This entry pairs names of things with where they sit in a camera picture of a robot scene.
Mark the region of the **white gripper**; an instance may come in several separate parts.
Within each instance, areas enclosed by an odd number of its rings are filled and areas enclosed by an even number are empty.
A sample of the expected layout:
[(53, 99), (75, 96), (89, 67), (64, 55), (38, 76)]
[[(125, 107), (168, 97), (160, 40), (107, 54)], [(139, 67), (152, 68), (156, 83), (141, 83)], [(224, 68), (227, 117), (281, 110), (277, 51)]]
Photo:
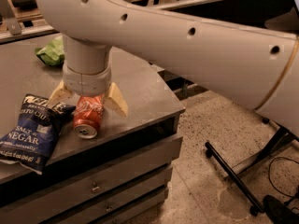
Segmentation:
[(105, 93), (104, 107), (114, 111), (119, 116), (128, 115), (128, 105), (116, 83), (111, 83), (111, 65), (95, 75), (85, 75), (72, 71), (67, 65), (63, 67), (63, 81), (54, 89), (48, 100), (52, 107), (64, 99), (69, 99), (73, 93), (81, 96), (94, 97)]

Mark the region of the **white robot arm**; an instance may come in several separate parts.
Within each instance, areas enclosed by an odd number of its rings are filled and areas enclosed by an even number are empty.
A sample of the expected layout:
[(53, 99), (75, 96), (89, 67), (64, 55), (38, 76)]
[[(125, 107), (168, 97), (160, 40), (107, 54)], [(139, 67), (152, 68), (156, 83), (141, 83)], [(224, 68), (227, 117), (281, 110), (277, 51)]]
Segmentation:
[(64, 84), (96, 96), (111, 83), (109, 51), (123, 49), (299, 135), (298, 37), (140, 7), (123, 0), (36, 0), (64, 36)]

